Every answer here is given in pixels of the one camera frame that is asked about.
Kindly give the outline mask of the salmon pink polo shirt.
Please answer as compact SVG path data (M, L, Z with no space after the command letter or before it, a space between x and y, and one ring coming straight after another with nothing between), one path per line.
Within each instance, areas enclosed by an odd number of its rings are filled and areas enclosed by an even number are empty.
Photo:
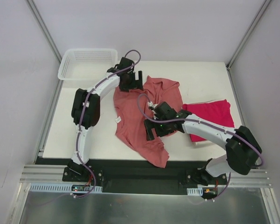
M153 112L149 110L147 98L138 96L146 94L154 104L167 102L176 111L182 108L182 96L179 90L179 82L166 78L147 77L143 84L144 90L120 91L117 87L113 95L114 107L121 121L117 124L115 135L129 148L139 153L144 159L159 168L165 168L169 159L163 142L160 138L152 141L147 140L144 126L145 117L152 117Z

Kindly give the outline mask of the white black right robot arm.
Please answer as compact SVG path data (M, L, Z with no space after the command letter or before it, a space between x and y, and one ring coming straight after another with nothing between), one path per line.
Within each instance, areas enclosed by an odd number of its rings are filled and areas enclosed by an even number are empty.
M155 124L174 124L180 132L202 137L226 151L225 155L211 159L201 172L201 180L206 184L212 184L223 173L234 171L247 175L252 168L264 165L262 149L245 126L225 127L186 111L180 111L166 120L155 120L146 114L144 117Z

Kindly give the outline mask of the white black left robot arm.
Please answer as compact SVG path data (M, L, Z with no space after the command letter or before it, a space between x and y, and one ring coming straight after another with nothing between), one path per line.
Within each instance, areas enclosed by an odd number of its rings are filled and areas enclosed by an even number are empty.
M71 116L76 126L75 151L67 167L80 182L89 177L86 163L89 161L90 146L87 135L90 134L100 118L101 100L113 89L120 91L143 90L142 71L138 71L138 78L132 67L118 70L110 68L106 77L88 89L78 89L75 93Z

